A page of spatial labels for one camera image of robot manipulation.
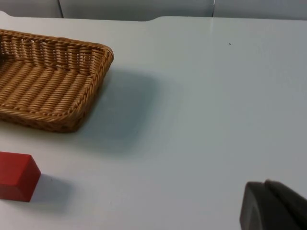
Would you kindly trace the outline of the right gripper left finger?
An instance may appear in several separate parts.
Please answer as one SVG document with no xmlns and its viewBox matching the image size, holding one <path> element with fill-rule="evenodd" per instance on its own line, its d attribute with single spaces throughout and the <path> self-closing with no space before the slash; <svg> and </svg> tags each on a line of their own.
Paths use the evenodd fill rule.
<svg viewBox="0 0 307 230">
<path fill-rule="evenodd" d="M 301 230 L 264 182 L 248 182 L 240 212 L 242 230 Z"/>
</svg>

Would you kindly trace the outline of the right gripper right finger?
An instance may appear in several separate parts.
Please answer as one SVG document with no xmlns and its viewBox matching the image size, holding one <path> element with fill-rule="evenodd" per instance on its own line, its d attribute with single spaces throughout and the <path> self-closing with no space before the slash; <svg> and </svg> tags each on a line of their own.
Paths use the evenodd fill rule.
<svg viewBox="0 0 307 230">
<path fill-rule="evenodd" d="M 273 195 L 282 203 L 300 229 L 307 229 L 307 199 L 278 181 L 264 182 Z"/>
</svg>

